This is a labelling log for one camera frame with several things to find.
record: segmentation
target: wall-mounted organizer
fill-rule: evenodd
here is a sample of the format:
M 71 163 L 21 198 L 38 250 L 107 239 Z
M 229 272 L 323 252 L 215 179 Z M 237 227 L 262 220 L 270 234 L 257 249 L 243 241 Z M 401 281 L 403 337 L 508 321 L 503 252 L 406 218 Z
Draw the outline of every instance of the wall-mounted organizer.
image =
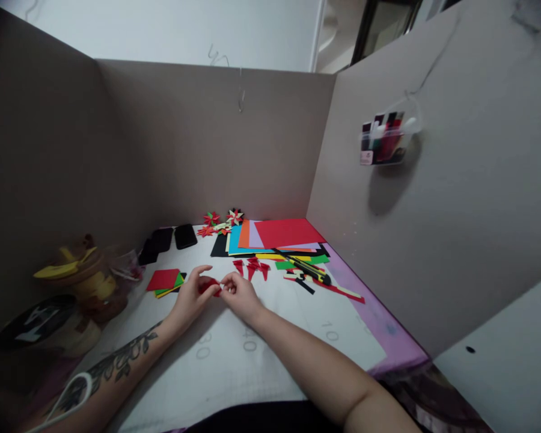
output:
M 361 165 L 392 165 L 403 162 L 413 134 L 421 132 L 423 116 L 414 96 L 405 97 L 363 123 Z

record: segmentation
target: origami flower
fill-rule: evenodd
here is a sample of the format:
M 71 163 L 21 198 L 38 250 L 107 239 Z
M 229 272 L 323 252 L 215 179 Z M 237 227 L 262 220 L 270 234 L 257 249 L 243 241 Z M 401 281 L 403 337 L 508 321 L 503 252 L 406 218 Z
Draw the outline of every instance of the origami flower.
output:
M 242 221 L 242 215 L 244 215 L 244 213 L 242 213 L 240 209 L 236 210 L 233 208 L 233 210 L 229 210 L 227 215 L 227 223 L 230 223 L 231 226 L 238 226 Z

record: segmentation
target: clear plastic holder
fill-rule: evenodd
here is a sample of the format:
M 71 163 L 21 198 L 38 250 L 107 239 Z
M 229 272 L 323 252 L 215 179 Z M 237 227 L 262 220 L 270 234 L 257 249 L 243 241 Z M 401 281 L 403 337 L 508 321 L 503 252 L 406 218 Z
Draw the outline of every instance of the clear plastic holder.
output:
M 383 132 L 371 130 L 361 134 L 361 165 L 400 164 L 413 138 L 413 134 L 423 129 L 421 107 L 414 96 L 405 93 L 405 97 L 388 107 L 385 119 L 391 112 L 404 112 L 399 127 L 385 128 Z

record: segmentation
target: green paper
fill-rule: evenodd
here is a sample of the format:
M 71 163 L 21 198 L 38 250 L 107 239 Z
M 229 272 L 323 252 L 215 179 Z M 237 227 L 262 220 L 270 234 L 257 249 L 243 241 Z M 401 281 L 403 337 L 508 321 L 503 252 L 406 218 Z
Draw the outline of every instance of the green paper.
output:
M 311 257 L 310 262 L 304 262 L 304 263 L 310 263 L 311 265 L 319 265 L 321 263 L 328 263 L 328 262 L 329 262 L 329 258 L 325 254 L 323 254 L 322 256 Z M 295 265 L 293 265 L 290 262 L 277 262 L 276 265 L 277 265 L 277 269 L 295 268 Z
M 165 289 L 165 290 L 155 290 L 154 291 L 154 294 L 155 295 L 161 295 L 163 294 L 164 292 L 169 292 L 173 289 L 176 289 L 177 287 L 180 287 L 182 286 L 182 284 L 185 282 L 185 279 L 184 277 L 182 276 L 182 272 L 179 272 L 178 276 L 176 277 L 176 282 L 174 283 L 174 287 L 172 289 Z

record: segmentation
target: cardboard wall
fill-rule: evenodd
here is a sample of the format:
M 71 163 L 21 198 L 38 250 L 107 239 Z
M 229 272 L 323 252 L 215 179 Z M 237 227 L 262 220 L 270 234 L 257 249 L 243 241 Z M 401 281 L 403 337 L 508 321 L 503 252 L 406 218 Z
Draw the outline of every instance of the cardboard wall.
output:
M 306 216 L 334 76 L 98 62 L 161 224 L 235 206 L 251 219 Z
M 94 60 L 0 9 L 0 329 L 55 294 L 31 276 L 62 242 L 156 227 L 137 159 Z
M 433 356 L 541 280 L 541 32 L 514 12 L 463 1 L 335 84 L 307 218 Z M 541 29 L 541 1 L 521 19 Z M 407 163 L 360 166 L 362 123 L 447 43 Z

